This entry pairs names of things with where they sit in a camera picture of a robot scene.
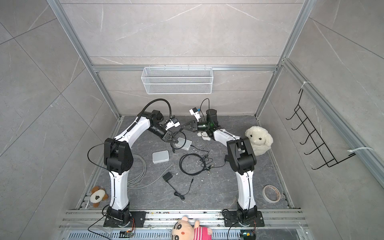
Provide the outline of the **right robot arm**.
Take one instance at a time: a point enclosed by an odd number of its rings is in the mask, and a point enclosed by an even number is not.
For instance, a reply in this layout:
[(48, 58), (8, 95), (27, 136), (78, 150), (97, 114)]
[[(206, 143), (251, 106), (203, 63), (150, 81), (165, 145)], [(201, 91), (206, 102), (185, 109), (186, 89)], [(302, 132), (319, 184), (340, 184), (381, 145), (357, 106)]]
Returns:
[(208, 109), (204, 120), (201, 120), (200, 112), (197, 108), (190, 109), (190, 114), (196, 119), (181, 125), (181, 128), (190, 132), (205, 132), (209, 138), (227, 147), (225, 162), (228, 162), (236, 173), (239, 192), (235, 222), (242, 226), (249, 225), (258, 217), (253, 190), (257, 160), (250, 140), (233, 135), (220, 127), (216, 110)]

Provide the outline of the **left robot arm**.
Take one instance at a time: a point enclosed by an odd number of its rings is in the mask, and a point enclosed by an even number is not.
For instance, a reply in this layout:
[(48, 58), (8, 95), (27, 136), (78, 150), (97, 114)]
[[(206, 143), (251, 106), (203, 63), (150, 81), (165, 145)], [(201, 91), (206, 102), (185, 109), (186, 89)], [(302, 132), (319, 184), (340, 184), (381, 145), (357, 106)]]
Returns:
[[(164, 102), (169, 108), (169, 118), (162, 123), (164, 116), (160, 111), (151, 113), (146, 109), (155, 102)], [(134, 225), (134, 217), (130, 214), (128, 198), (128, 174), (134, 163), (131, 148), (135, 141), (145, 132), (150, 131), (166, 143), (176, 144), (177, 138), (170, 131), (180, 123), (172, 116), (171, 104), (165, 99), (149, 102), (137, 115), (133, 123), (115, 138), (107, 138), (104, 147), (103, 169), (107, 170), (111, 179), (111, 203), (106, 210), (104, 227), (126, 227)]]

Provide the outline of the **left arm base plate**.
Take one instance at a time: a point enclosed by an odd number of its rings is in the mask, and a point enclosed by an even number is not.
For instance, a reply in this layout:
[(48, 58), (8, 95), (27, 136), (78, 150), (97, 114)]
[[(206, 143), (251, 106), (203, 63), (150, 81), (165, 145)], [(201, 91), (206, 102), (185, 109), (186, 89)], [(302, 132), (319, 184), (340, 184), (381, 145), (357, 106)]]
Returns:
[(107, 216), (103, 227), (111, 228), (132, 228), (135, 224), (136, 228), (142, 228), (146, 219), (146, 212), (144, 211), (134, 211), (129, 213), (128, 220), (120, 221), (113, 217)]

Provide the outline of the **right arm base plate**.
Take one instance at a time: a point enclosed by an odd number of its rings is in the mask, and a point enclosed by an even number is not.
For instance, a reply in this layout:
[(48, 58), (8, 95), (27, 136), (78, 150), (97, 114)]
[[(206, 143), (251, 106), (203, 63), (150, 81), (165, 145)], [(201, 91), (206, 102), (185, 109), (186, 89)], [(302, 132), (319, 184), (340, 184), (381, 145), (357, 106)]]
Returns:
[(262, 212), (255, 211), (254, 209), (243, 211), (229, 211), (222, 210), (222, 215), (226, 227), (264, 227), (264, 218)]

